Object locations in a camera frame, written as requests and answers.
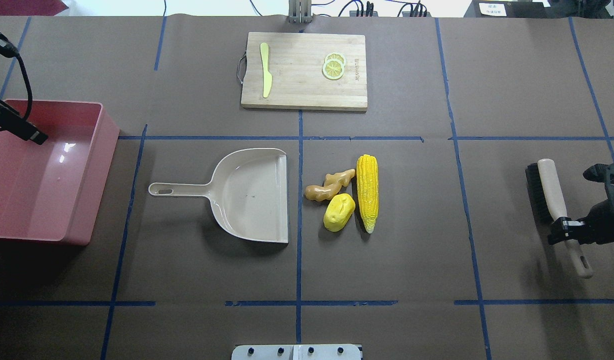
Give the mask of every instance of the white floor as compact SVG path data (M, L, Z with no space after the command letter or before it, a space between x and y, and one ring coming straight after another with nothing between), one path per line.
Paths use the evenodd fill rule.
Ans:
M330 0L312 0L312 3L329 3ZM161 16L165 0L63 0L69 9L61 16ZM287 15L287 0L253 0L258 11L266 15ZM335 0L326 6L313 6L314 14L337 16L347 0ZM424 0L423 4L435 18L462 18L471 0ZM374 0L374 11L381 17L394 17L402 4L389 0ZM348 10L355 10L351 4ZM614 6L607 6L614 16ZM167 0L167 15L189 14L194 16L257 16L249 0Z

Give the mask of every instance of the black bristle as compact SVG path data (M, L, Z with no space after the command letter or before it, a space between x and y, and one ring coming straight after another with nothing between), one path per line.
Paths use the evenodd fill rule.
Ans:
M529 189L529 201L531 209L541 223L551 223L554 221L552 215L549 214L545 193L543 193L543 183L541 182L541 173L538 171L538 164L527 166L524 170L527 177L527 188Z

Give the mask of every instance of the yellow corn cob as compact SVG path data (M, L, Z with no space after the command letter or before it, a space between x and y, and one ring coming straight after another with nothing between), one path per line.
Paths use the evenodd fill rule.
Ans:
M367 155L358 157L355 165L355 176L358 184L358 207L360 217L367 233L374 232L378 218L378 161Z

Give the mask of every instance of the white label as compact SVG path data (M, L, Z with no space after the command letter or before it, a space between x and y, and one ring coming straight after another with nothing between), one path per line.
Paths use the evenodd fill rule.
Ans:
M478 6L480 7L480 13L483 15L507 16L504 4L486 4L484 2L479 2Z

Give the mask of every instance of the printed lemon slice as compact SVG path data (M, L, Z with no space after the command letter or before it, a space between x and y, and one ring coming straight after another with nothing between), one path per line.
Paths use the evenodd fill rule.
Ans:
M347 64L347 59L345 59L345 55L341 54L340 52L330 52L329 54L327 54L325 56L325 63L329 59L340 60L340 62L343 63L343 66L345 66L345 64Z
M322 74L329 80L338 80L345 74L345 66L339 59L329 59L322 66Z

